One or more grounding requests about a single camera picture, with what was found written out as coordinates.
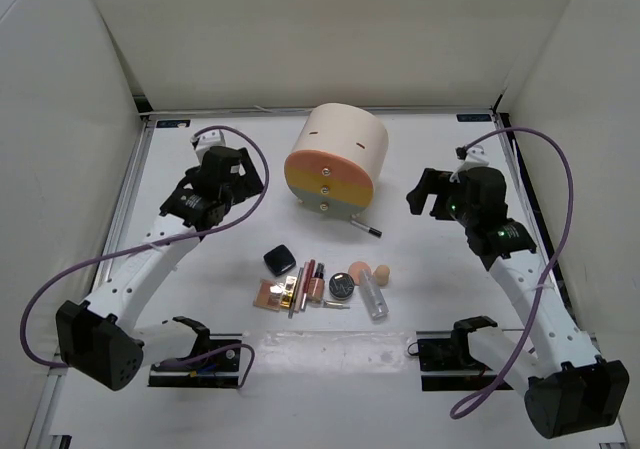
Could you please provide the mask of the clear tube with black cap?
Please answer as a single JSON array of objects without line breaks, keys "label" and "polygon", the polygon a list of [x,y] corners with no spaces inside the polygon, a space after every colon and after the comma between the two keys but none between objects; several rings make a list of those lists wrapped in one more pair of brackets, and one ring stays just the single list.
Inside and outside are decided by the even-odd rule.
[{"label": "clear tube with black cap", "polygon": [[354,227],[376,237],[376,238],[381,238],[382,237],[382,232],[378,229],[375,229],[367,224],[361,223],[359,221],[356,220],[351,220],[350,224],[353,225]]}]

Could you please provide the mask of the yellow drawer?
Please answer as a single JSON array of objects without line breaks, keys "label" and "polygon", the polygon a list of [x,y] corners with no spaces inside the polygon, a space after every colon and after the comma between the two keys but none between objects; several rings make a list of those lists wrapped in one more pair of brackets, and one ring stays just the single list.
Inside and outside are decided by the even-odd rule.
[{"label": "yellow drawer", "polygon": [[291,192],[305,202],[320,198],[366,207],[374,196],[373,182],[362,171],[331,170],[331,174],[325,176],[321,171],[288,168],[285,179]]}]

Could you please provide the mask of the black square compact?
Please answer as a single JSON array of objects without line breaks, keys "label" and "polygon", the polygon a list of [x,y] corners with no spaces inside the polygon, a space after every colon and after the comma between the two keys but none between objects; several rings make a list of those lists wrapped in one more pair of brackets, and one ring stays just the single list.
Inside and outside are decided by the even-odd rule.
[{"label": "black square compact", "polygon": [[284,244],[280,244],[266,252],[263,255],[263,261],[275,277],[286,274],[297,265],[294,255]]}]

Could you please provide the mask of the cream round drawer organizer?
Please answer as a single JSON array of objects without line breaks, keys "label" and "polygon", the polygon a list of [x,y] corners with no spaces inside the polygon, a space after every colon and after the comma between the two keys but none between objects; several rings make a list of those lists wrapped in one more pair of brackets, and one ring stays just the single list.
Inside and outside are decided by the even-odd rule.
[{"label": "cream round drawer organizer", "polygon": [[371,177],[375,194],[388,145],[388,132],[379,118],[354,106],[327,103],[311,111],[290,154],[317,150],[348,159]]}]

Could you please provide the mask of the gold lipstick case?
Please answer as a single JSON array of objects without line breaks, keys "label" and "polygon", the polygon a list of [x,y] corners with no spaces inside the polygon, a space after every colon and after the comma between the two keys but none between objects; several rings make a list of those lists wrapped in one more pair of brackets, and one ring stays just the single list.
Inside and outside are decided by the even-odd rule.
[{"label": "gold lipstick case", "polygon": [[280,307],[282,309],[289,309],[295,304],[295,290],[297,287],[297,276],[287,276],[285,281],[281,284],[282,295],[280,300]]}]

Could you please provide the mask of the pink makeup pencil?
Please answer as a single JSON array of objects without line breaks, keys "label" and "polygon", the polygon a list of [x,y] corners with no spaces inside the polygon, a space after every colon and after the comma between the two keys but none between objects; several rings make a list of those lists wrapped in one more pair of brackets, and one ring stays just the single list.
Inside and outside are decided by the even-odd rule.
[{"label": "pink makeup pencil", "polygon": [[299,277],[298,297],[296,302],[296,311],[300,312],[305,309],[305,298],[308,285],[308,276],[310,275],[310,262],[304,264],[302,275]]}]

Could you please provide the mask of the small silver makeup stick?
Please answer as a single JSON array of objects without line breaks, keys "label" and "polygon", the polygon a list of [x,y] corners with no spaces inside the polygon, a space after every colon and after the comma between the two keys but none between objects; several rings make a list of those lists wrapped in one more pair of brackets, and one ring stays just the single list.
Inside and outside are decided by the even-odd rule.
[{"label": "small silver makeup stick", "polygon": [[336,309],[336,310],[347,310],[347,309],[350,308],[349,304],[336,302],[336,301],[330,301],[330,300],[323,300],[322,301],[322,306],[324,308]]}]

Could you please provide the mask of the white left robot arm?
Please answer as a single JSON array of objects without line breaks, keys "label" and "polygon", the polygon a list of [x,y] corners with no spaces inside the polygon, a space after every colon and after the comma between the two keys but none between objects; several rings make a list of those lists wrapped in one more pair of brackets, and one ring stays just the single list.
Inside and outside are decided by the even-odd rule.
[{"label": "white left robot arm", "polygon": [[214,146],[186,171],[139,252],[123,254],[119,269],[82,302],[56,313],[63,362],[112,391],[126,387],[144,366],[197,369],[210,357],[210,331],[175,316],[138,327],[137,320],[178,263],[230,209],[260,195],[264,185],[246,149]]}]

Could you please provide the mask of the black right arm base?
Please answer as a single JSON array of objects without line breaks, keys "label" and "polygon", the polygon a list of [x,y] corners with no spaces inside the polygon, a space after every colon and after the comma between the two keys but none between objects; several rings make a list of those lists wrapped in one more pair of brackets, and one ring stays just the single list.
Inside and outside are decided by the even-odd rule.
[{"label": "black right arm base", "polygon": [[407,355],[417,358],[423,392],[470,392],[487,388],[495,374],[469,352],[468,335],[478,329],[496,328],[487,316],[456,321],[448,332],[418,332],[407,346]]}]

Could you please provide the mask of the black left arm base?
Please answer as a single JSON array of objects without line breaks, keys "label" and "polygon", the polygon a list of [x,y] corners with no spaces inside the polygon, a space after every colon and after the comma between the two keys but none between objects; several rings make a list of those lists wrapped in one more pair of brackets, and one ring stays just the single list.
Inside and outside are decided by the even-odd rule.
[{"label": "black left arm base", "polygon": [[253,367],[255,349],[240,336],[212,335],[202,323],[178,316],[173,322],[195,335],[190,352],[152,364],[150,388],[241,389]]}]

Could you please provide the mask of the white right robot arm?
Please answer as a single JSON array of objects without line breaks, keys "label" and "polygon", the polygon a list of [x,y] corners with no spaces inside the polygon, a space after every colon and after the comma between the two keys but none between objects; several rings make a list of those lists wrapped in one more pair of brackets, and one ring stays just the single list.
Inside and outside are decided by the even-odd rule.
[{"label": "white right robot arm", "polygon": [[427,168],[407,195],[412,214],[428,197],[431,217],[455,221],[471,251],[507,295],[524,325],[518,341],[496,322],[476,316],[455,323],[449,356],[460,368],[481,363],[496,371],[524,401],[536,431],[546,439],[608,427],[616,422],[629,374],[619,360],[605,360],[580,330],[554,288],[526,227],[508,215],[506,181],[495,168],[454,174]]}]

